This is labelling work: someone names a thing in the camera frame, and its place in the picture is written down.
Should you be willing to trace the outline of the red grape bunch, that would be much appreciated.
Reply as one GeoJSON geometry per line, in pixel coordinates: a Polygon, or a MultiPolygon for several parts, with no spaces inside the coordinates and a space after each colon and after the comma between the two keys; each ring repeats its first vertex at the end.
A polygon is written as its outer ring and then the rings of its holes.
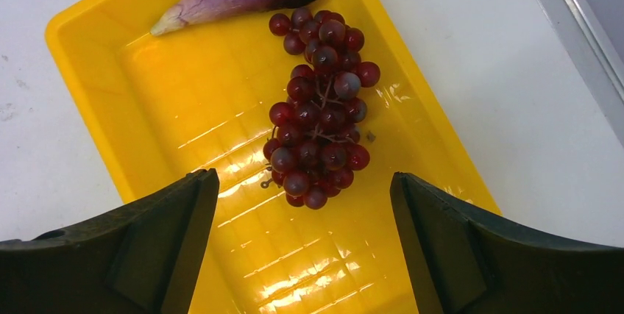
{"type": "Polygon", "coordinates": [[[274,14],[269,30],[305,63],[292,69],[286,100],[269,109],[263,156],[271,176],[261,186],[282,188],[292,207],[318,210],[370,163],[358,126],[368,106],[359,95],[380,81],[380,68],[362,60],[365,35],[339,13],[300,7],[274,14]]]}

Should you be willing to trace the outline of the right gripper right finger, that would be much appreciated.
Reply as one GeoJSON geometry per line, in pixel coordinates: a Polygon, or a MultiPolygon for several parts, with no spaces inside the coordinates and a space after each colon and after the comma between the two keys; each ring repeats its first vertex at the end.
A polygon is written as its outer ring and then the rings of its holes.
{"type": "Polygon", "coordinates": [[[623,250],[518,224],[413,174],[391,206],[420,313],[621,313],[623,250]]]}

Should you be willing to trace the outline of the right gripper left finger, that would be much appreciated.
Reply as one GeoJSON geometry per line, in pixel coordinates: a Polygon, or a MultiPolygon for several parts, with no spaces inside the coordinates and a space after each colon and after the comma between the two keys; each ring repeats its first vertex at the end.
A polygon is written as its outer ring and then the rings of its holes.
{"type": "Polygon", "coordinates": [[[220,182],[199,170],[32,240],[1,242],[3,313],[186,313],[220,182]]]}

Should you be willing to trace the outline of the aluminium frame rail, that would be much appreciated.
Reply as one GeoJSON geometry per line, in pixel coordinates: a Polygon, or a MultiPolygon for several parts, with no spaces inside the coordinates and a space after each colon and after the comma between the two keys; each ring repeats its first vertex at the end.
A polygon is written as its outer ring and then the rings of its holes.
{"type": "Polygon", "coordinates": [[[537,0],[619,141],[623,140],[623,0],[537,0]]]}

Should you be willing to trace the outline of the yellow plastic tray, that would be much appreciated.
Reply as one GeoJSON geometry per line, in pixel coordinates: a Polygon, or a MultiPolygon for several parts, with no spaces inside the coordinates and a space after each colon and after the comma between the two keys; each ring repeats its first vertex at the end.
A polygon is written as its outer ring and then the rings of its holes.
{"type": "Polygon", "coordinates": [[[81,0],[46,42],[125,202],[216,170],[219,200],[192,313],[415,313],[389,188],[396,172],[497,213],[476,167],[380,0],[317,0],[365,35],[380,82],[361,92],[371,155],[320,210],[269,178],[269,108],[301,57],[253,13],[154,37],[178,0],[81,0]]]}

